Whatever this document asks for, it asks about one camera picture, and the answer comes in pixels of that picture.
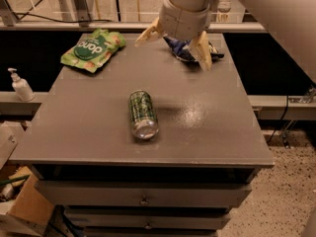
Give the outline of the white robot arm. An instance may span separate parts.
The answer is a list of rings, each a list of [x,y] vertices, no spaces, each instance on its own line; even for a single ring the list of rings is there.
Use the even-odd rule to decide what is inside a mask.
[[[206,48],[211,0],[164,0],[159,17],[138,37],[137,46],[168,35],[187,40],[200,67],[211,68]],[[238,0],[278,44],[316,81],[316,0]]]

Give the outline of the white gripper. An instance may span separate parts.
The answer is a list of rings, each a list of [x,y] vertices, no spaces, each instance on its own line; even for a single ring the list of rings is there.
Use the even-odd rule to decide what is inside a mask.
[[[203,71],[209,71],[212,65],[208,45],[208,36],[204,30],[207,23],[209,6],[190,11],[164,0],[159,18],[156,18],[136,39],[134,46],[157,41],[166,33],[177,40],[191,40],[189,52]]]

